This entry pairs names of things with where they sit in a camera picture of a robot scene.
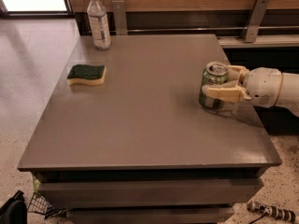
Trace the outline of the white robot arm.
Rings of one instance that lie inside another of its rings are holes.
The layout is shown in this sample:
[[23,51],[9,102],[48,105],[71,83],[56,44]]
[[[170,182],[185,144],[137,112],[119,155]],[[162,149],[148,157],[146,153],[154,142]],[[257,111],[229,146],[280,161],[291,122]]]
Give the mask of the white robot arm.
[[229,65],[224,84],[206,84],[203,93],[229,103],[249,103],[269,108],[283,107],[299,117],[299,75],[275,68]]

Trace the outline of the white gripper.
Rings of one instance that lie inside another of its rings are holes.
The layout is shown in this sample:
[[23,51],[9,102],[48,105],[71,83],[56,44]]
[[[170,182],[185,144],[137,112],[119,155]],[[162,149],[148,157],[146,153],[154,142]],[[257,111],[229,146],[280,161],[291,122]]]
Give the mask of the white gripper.
[[[282,73],[274,68],[259,67],[250,71],[242,65],[229,65],[228,81],[221,85],[206,84],[202,91],[207,97],[224,102],[248,101],[251,105],[271,107],[279,95]],[[237,81],[243,82],[245,88]]]

